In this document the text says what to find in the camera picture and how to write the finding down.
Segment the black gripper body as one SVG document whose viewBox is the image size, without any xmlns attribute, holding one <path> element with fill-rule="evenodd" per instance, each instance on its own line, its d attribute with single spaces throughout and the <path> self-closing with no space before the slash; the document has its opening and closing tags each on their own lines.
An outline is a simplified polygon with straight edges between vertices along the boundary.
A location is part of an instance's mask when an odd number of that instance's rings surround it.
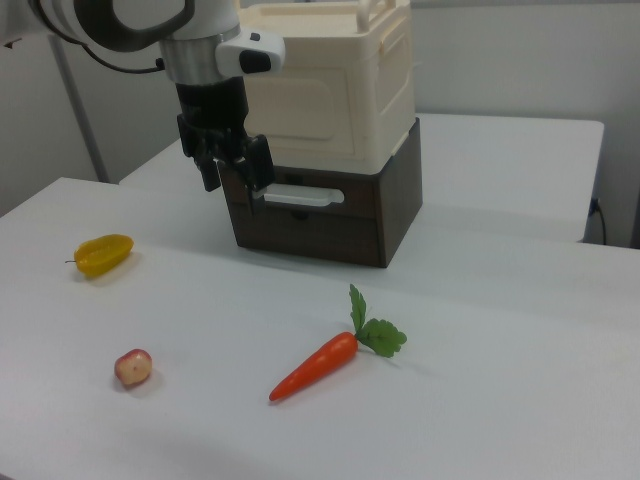
<svg viewBox="0 0 640 480">
<path fill-rule="evenodd" d="M 178 127 L 187 157 L 230 163 L 248 159 L 251 138 L 244 121 L 249 107 L 242 77 L 205 86 L 177 84 L 176 90 L 181 106 Z"/>
</svg>

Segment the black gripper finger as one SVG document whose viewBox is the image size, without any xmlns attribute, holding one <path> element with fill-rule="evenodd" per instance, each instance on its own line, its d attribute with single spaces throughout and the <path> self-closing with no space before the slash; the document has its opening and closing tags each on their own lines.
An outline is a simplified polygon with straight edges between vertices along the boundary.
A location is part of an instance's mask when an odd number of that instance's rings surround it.
<svg viewBox="0 0 640 480">
<path fill-rule="evenodd" d="M 242 179 L 249 212 L 255 215 L 266 207 L 264 195 L 275 182 L 275 170 L 268 140 L 264 135 L 247 136 L 241 142 L 240 158 L 233 161 L 233 169 Z"/>
<path fill-rule="evenodd" d="M 195 164 L 201 174 L 204 189 L 212 192 L 221 186 L 221 180 L 216 160 L 209 155 L 198 155 L 195 157 Z"/>
</svg>

